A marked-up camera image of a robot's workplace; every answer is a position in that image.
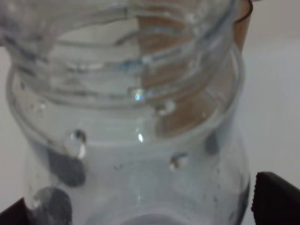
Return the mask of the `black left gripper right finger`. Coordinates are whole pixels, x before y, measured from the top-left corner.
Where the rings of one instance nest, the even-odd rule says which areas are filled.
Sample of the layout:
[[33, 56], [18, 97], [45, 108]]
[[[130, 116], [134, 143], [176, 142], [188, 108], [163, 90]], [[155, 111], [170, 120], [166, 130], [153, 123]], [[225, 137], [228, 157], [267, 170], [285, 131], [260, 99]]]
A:
[[256, 225], [298, 225], [300, 189], [273, 172], [259, 172], [251, 211]]

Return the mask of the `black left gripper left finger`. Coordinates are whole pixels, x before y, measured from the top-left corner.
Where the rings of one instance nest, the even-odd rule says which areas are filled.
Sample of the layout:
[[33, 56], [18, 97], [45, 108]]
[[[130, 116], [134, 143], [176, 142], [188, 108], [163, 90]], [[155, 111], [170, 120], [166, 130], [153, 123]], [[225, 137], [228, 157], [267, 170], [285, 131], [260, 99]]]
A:
[[27, 209], [21, 198], [0, 213], [0, 225], [29, 225]]

